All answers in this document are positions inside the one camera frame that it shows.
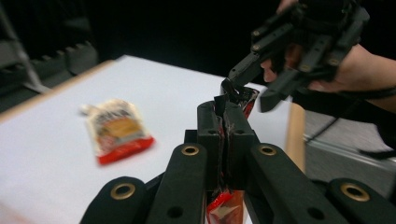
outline table surface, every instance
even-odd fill
[[[0,115],[0,223],[79,223],[108,181],[161,174],[185,130],[196,129],[196,107],[219,94],[222,80],[123,56]],[[109,99],[136,105],[156,143],[101,166],[80,107]],[[285,147],[291,105],[265,114],[253,108],[248,121],[261,142]]]

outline chip bag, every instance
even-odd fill
[[[114,99],[85,108],[87,126],[95,155],[100,164],[108,164],[145,150],[154,138],[143,126],[133,104]]]

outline white table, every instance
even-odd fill
[[[222,77],[124,56],[0,116],[0,223],[79,223],[102,186],[126,175],[144,182],[162,173],[196,107],[219,94]],[[263,86],[249,84],[259,91]],[[84,104],[119,98],[137,106],[156,139],[150,149],[98,165],[80,113]],[[265,143],[285,146],[290,103],[250,125]]]

